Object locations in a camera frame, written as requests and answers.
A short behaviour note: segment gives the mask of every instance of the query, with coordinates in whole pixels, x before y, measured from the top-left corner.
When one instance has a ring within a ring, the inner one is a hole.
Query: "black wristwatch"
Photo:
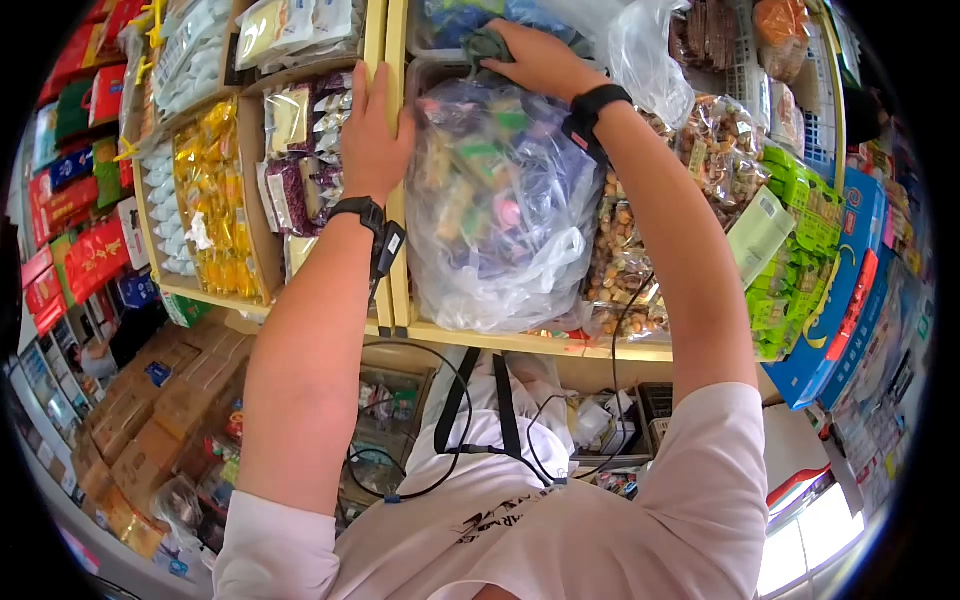
[[[631,106],[634,104],[627,90],[619,85],[600,85],[574,98],[570,104],[570,116],[564,120],[562,127],[564,134],[596,160],[601,167],[607,166],[607,153],[593,134],[593,128],[600,120],[600,110],[608,104],[621,100],[627,101]]]
[[[330,215],[327,221],[333,217],[350,212],[360,215],[360,225],[373,232],[374,244],[376,241],[382,243],[383,240],[383,208],[373,201],[370,196],[360,198],[343,198],[330,209]]]

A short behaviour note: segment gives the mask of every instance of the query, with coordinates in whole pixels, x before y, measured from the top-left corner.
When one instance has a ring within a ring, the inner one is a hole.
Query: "right hand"
[[[487,27],[503,36],[516,62],[483,59],[480,64],[530,91],[571,104],[576,96],[610,83],[550,34],[503,19],[494,19]]]

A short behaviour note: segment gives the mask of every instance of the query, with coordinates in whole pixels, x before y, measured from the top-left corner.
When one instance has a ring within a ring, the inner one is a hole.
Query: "blue box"
[[[156,284],[150,279],[150,272],[145,274],[131,273],[117,281],[120,290],[120,300],[127,308],[143,308],[156,300],[159,291]]]
[[[50,187],[58,189],[78,177],[93,173],[93,147],[84,148],[50,165]]]
[[[809,329],[807,336],[797,342],[786,360],[763,367],[792,410],[812,404],[836,368],[838,361],[827,360],[827,351],[847,314],[865,258],[868,252],[878,252],[883,237],[887,209],[887,194],[883,186],[851,167],[847,168],[844,180],[847,209],[837,244],[840,249],[838,260],[841,262],[837,276],[827,290],[824,312]],[[824,340],[822,345],[816,342],[819,340]]]

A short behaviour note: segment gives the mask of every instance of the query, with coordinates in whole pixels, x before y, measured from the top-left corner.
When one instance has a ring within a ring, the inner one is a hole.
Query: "blue cardboard box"
[[[812,404],[836,368],[837,360],[827,360],[828,350],[847,315],[864,264],[868,268],[876,264],[867,259],[867,255],[869,252],[878,252],[883,236],[887,208],[883,186],[851,167],[847,168],[844,180],[847,209],[837,245],[840,249],[840,267],[833,285],[827,291],[824,312],[809,329],[807,336],[797,342],[786,360],[764,365],[783,400],[792,410]]]

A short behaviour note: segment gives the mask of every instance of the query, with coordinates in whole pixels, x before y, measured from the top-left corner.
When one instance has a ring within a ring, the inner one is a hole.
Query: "barcode label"
[[[766,196],[760,196],[760,208],[763,208],[771,219],[777,216],[777,207]]]

